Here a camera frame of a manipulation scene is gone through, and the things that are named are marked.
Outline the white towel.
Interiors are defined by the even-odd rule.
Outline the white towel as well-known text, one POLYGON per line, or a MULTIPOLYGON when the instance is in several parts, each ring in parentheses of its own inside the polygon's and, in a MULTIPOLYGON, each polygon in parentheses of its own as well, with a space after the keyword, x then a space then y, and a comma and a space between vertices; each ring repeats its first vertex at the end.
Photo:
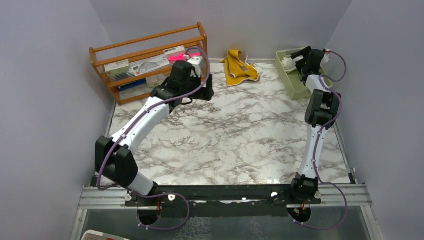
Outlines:
POLYGON ((297 70, 296 63, 302 60, 303 58, 304 58, 303 56, 299 56, 294 59, 292 59, 291 57, 284 57, 283 60, 281 61, 284 71, 286 73, 291 73, 297 70))

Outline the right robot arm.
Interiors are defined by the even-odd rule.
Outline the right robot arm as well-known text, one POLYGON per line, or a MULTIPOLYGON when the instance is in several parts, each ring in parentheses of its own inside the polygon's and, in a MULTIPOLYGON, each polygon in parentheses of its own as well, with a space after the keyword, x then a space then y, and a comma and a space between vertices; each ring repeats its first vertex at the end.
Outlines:
POLYGON ((289 199, 296 204, 311 201, 318 192, 319 183, 322 182, 319 164, 324 141, 340 108, 340 95, 331 91, 321 73, 321 62, 325 55, 325 50, 310 46, 290 55, 300 73, 300 81, 311 92, 304 118, 307 123, 306 148, 288 190, 289 199))

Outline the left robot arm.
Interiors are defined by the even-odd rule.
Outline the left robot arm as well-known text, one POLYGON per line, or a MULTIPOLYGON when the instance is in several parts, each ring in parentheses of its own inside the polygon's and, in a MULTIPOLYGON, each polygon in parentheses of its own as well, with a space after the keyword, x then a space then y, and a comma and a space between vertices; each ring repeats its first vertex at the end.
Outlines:
POLYGON ((183 99, 210 101, 214 95, 207 59, 194 56, 176 61, 170 76, 155 87, 142 109, 118 132, 100 136, 95 143, 95 170, 119 186, 138 193, 144 205, 157 200, 155 182, 144 176, 136 164, 135 150, 147 135, 179 105, 183 99))

